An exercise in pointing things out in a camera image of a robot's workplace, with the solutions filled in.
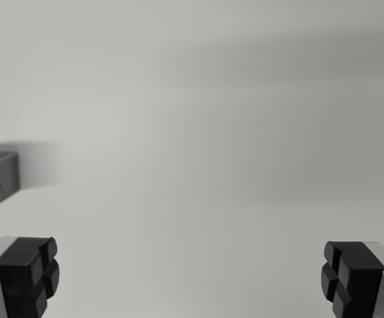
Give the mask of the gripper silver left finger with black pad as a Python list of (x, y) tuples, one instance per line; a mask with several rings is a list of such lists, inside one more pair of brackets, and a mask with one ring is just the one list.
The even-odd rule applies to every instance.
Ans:
[(0, 317), (42, 317), (60, 279), (55, 238), (0, 238)]

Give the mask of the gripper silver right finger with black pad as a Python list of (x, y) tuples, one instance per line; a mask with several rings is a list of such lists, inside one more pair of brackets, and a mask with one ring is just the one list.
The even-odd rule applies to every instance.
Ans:
[(334, 242), (324, 247), (324, 297), (338, 318), (384, 317), (384, 246), (379, 242)]

